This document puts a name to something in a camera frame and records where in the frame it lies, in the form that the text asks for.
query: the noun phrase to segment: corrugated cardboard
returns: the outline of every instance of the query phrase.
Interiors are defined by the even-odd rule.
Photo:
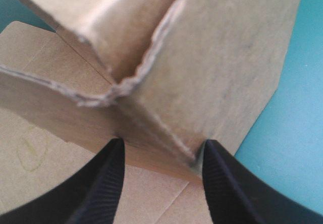
[[[129,145],[129,162],[187,178],[184,167],[196,164],[195,156],[204,139],[218,139],[234,153],[271,97],[299,3],[175,0],[169,7],[172,0],[31,1],[87,41],[117,83],[97,69],[99,63],[92,68],[101,79],[112,83],[101,95],[83,94],[39,75],[0,67],[1,106],[92,151],[112,135],[124,137]],[[145,13],[129,17],[129,10]],[[121,14],[120,20],[115,20],[120,25],[118,30],[109,27],[114,22],[112,15],[117,14]],[[153,29],[137,30],[146,25],[146,20],[154,21],[150,28],[159,25],[151,45],[140,44],[144,50],[138,56],[130,52],[135,47],[127,38],[141,33],[150,36]],[[126,44],[118,44],[118,38]],[[85,60],[82,50],[71,42],[69,45]],[[142,57],[141,64],[136,60],[130,60],[131,64],[110,60],[105,53],[112,45],[119,45],[111,52],[116,58],[123,57],[118,54],[122,49],[127,51],[127,59]],[[44,63],[47,59],[37,58],[44,70],[35,66],[32,73],[51,77],[47,69],[52,61]],[[131,76],[131,70],[126,69],[136,65]],[[68,84],[65,77],[59,80]]]

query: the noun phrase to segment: torn cardboard edge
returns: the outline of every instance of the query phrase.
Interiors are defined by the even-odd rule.
[[[164,15],[163,19],[154,31],[151,38],[150,47],[146,50],[141,64],[137,66],[135,75],[132,77],[124,78],[119,84],[113,84],[112,87],[105,94],[81,94],[75,90],[72,90],[64,86],[63,84],[60,84],[55,81],[49,81],[47,79],[42,79],[36,75],[30,75],[23,72],[10,70],[8,67],[3,65],[0,67],[0,69],[4,73],[11,74],[15,77],[21,77],[26,80],[31,80],[33,82],[47,86],[52,90],[56,90],[61,94],[65,95],[66,97],[69,97],[72,100],[74,100],[78,106],[107,107],[115,103],[115,100],[117,98],[131,94],[131,91],[148,74],[151,67],[153,66],[156,54],[158,54],[161,46],[163,45],[163,39],[169,32],[170,26],[175,21],[177,15],[181,12],[181,8],[184,6],[184,4],[185,0],[175,0],[171,7],[168,9],[167,13]]]
[[[44,18],[53,28],[57,29],[59,27],[58,23],[60,23],[66,30],[74,33],[79,41],[89,44],[92,51],[97,56],[96,63],[93,64],[93,62],[91,62],[93,67],[103,76],[106,76],[107,73],[111,73],[112,78],[120,83],[124,78],[135,76],[135,70],[138,65],[142,63],[142,57],[145,54],[144,52],[149,48],[149,41],[154,30],[163,17],[166,16],[168,13],[167,10],[175,0],[160,0],[158,3],[156,0],[147,0],[147,3],[152,2],[152,5],[156,7],[154,10],[147,10],[149,7],[146,7],[145,4],[142,3],[143,0],[99,0],[97,6],[88,7],[87,10],[76,14],[78,18],[73,20],[71,20],[71,16],[62,16],[64,12],[56,15],[57,10],[53,10],[49,5],[51,0],[21,1],[35,11],[36,14]],[[144,17],[136,17],[133,19],[130,16],[124,16],[120,21],[121,24],[124,25],[120,28],[119,26],[116,27],[110,18],[122,14],[119,13],[118,10],[122,10],[127,3],[130,5],[138,3],[138,5],[135,7],[131,6],[131,9],[126,10],[124,13],[129,13],[129,15],[134,12],[137,14],[142,13]],[[146,24],[144,22],[151,19],[153,21],[151,23],[149,22]],[[120,32],[120,29],[124,26],[130,27],[129,32],[134,33],[132,36],[134,36],[136,40],[133,41],[131,39],[132,36],[125,36],[125,33]],[[142,34],[142,29],[134,29],[136,26],[139,28],[146,28],[143,31],[144,37],[140,36],[140,34]],[[111,42],[111,31],[107,31],[105,29],[107,27],[112,27],[112,29],[116,27],[115,29],[118,30],[118,33],[121,34],[121,38],[123,38],[120,45],[120,40],[117,40],[117,43]]]

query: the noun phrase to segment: cardboard flap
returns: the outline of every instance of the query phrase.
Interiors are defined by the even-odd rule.
[[[154,29],[174,0],[30,1],[92,45],[101,61],[93,66],[98,71],[103,66],[120,82],[134,74]]]

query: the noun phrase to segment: crease line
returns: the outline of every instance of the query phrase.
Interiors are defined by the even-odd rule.
[[[153,223],[153,224],[158,224],[159,220],[161,219],[161,217],[166,213],[167,210],[169,210],[169,208],[172,206],[172,204],[175,202],[175,200],[183,193],[183,191],[187,188],[187,186],[189,185],[190,182],[187,182],[186,185],[184,186],[184,188],[181,190],[180,193],[178,193],[178,195],[171,201],[171,203],[167,206],[167,208],[163,211],[163,213],[157,218],[157,220]]]

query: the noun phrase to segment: cardboard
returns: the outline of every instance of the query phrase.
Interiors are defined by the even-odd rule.
[[[87,73],[77,73],[74,81],[73,77],[66,78],[62,70],[57,71],[62,75],[58,73],[55,78],[50,71],[52,65],[61,65],[61,69],[65,64],[59,58],[52,59],[51,50],[55,51],[57,45],[51,40],[47,52],[51,59],[39,56],[35,66],[29,68],[30,73],[40,75],[0,67],[3,99],[0,105],[92,151],[101,148],[109,137],[121,136],[129,146],[129,162],[190,179],[194,174],[189,174],[188,169],[199,169],[196,155],[202,141],[215,138],[234,153],[275,91],[299,3],[299,0],[31,1],[88,42],[115,82],[90,62],[97,80],[112,84],[105,94],[80,92],[83,86],[88,87],[88,79],[82,86],[74,82],[78,82],[78,77],[86,78]],[[139,11],[144,12],[142,16],[135,13],[132,17],[130,12]],[[108,26],[113,25],[112,15],[116,14],[120,15],[120,20],[115,20],[118,29]],[[151,21],[154,22],[147,28],[152,29],[142,32]],[[137,35],[142,34],[149,38],[153,30],[150,46],[138,39],[141,37]],[[137,47],[128,40],[130,35],[143,43],[138,48],[144,50],[136,50],[139,56],[132,54]],[[123,38],[125,44],[109,54],[111,45],[119,45],[118,38]],[[86,57],[73,43],[69,45],[77,56],[68,58],[66,67],[72,65],[74,71],[78,66],[69,61]],[[116,53],[116,58],[122,59],[118,54],[120,48],[127,52],[125,58],[131,64],[109,60],[110,56],[105,54]],[[141,57],[141,64],[131,60]],[[55,81],[45,77],[54,77]],[[82,89],[71,90],[56,80]]]
[[[5,123],[0,124],[0,214],[54,188],[94,156],[8,110],[0,109],[0,122]],[[184,191],[187,185],[184,180],[126,165],[114,223],[152,224],[165,218],[190,219],[191,214],[186,211],[164,217],[177,199],[188,198]],[[194,186],[194,197],[203,200],[201,185]],[[199,210],[204,210],[198,213],[200,221],[211,223],[204,221],[208,214],[202,216],[207,211],[205,199],[198,204]],[[195,211],[195,207],[194,201],[186,203],[186,210]],[[196,222],[192,219],[186,223]]]

